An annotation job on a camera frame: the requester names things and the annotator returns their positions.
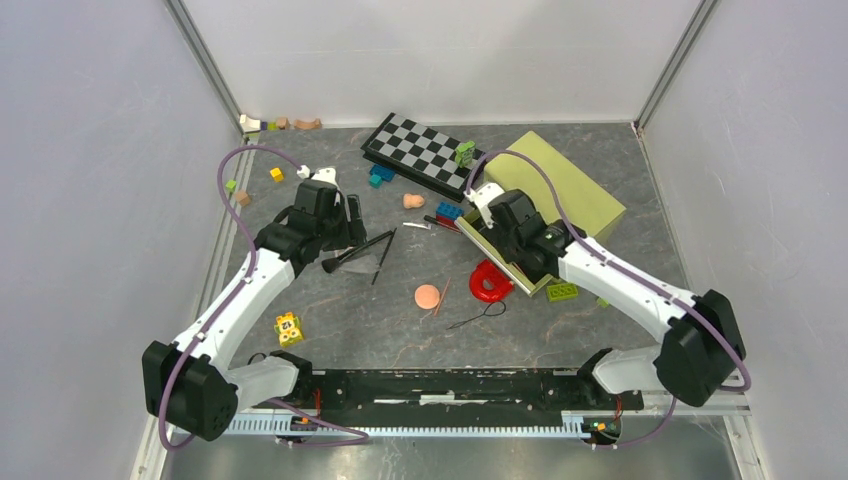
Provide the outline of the green drawer cabinet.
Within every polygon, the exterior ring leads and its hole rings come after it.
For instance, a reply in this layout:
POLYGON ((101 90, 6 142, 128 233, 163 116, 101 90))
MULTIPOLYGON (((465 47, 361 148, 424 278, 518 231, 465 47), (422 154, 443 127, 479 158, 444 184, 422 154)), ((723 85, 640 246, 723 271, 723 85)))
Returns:
MULTIPOLYGON (((485 183, 496 183, 505 191, 522 190, 546 223, 560 218, 554 202, 559 199, 574 226, 601 244, 607 242, 626 211, 617 199, 533 131, 524 134, 508 149, 529 157, 541 170, 536 171, 531 164, 515 156, 500 154, 482 168, 485 183)), ((551 275, 531 274, 525 267, 506 263, 486 237, 490 230, 477 209, 458 218, 456 226, 526 294, 535 295, 554 279, 551 275)))

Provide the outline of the round peach powder puff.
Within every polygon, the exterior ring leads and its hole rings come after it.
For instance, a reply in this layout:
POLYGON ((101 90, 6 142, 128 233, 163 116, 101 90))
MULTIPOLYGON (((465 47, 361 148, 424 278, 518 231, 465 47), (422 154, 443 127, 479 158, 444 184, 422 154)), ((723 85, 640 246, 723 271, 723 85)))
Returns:
POLYGON ((439 305, 440 300, 440 290, 431 284, 420 285, 414 292, 414 301, 421 309, 434 309, 439 305))

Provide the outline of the thin pink lip pencil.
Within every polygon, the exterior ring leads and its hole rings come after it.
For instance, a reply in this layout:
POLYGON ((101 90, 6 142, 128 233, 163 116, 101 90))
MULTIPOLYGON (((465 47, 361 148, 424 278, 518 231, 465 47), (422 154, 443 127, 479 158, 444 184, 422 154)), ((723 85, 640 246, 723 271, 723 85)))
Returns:
POLYGON ((447 279, 447 281, 446 281, 446 283, 445 283, 445 285, 444 285, 443 289, 442 289, 442 290, 441 290, 441 292, 440 292, 440 296, 439 296, 438 302, 437 302, 437 304, 436 304, 436 307, 435 307, 435 308, 434 308, 434 310, 433 310, 433 317, 434 317, 434 318, 435 318, 436 316, 438 316, 438 313, 439 313, 439 311, 440 311, 440 308, 441 308, 442 304, 444 303, 444 300, 445 300, 445 298, 446 298, 446 296, 447 296, 448 289, 449 289, 450 284, 451 284, 451 280, 452 280, 452 277, 448 277, 448 279, 447 279))

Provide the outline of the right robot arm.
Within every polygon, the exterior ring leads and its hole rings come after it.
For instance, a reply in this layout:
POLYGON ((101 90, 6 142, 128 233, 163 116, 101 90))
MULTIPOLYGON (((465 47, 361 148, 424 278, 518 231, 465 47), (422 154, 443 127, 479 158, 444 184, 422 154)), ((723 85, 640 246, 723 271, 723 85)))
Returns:
POLYGON ((590 291, 640 325, 655 343, 627 351, 607 348, 581 367, 580 400, 602 408, 617 394, 664 390, 693 407, 731 390, 729 376, 751 385, 733 307, 723 294, 698 295, 658 280, 605 249, 562 214, 548 223, 531 198, 495 183, 466 192, 504 262, 538 270, 590 291))

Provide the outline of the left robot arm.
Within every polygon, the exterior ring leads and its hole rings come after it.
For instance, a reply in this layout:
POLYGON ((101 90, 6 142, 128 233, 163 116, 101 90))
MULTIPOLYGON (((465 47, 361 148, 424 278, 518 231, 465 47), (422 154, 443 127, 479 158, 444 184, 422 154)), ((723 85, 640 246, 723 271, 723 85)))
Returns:
POLYGON ((171 343, 152 342, 142 355, 147 411, 206 441, 222 435, 242 410, 279 397, 306 405, 314 381, 304 362, 271 355, 232 368, 236 350, 270 302, 320 253, 362 243, 367 235, 357 195, 328 181, 307 179, 293 205, 262 228, 236 276, 171 343))

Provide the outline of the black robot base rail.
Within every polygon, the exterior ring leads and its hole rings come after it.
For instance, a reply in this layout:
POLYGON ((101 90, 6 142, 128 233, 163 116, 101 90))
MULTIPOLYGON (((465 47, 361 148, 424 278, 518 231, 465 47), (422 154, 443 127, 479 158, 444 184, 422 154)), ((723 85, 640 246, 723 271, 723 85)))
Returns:
POLYGON ((553 427, 564 412, 643 408, 574 369, 327 369, 300 378, 284 401, 345 427, 553 427))

